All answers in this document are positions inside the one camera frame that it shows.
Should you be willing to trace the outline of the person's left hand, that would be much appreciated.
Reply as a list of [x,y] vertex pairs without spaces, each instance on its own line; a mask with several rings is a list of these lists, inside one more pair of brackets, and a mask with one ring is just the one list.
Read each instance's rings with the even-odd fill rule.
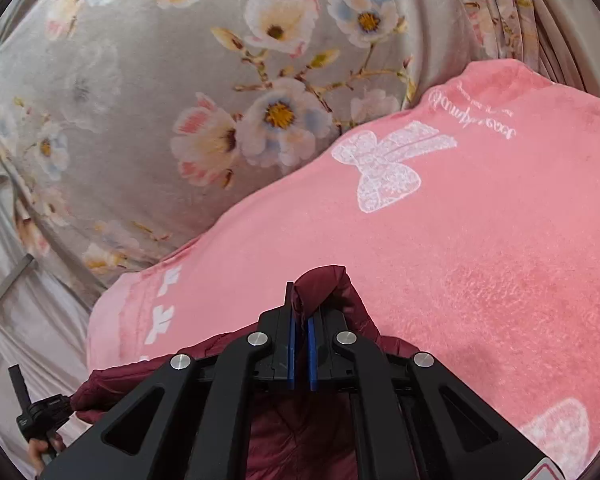
[[42,474],[45,468],[43,456],[50,454],[50,448],[53,448],[57,453],[62,452],[66,448],[64,439],[58,432],[48,442],[38,439],[31,439],[28,442],[29,460],[37,476]]

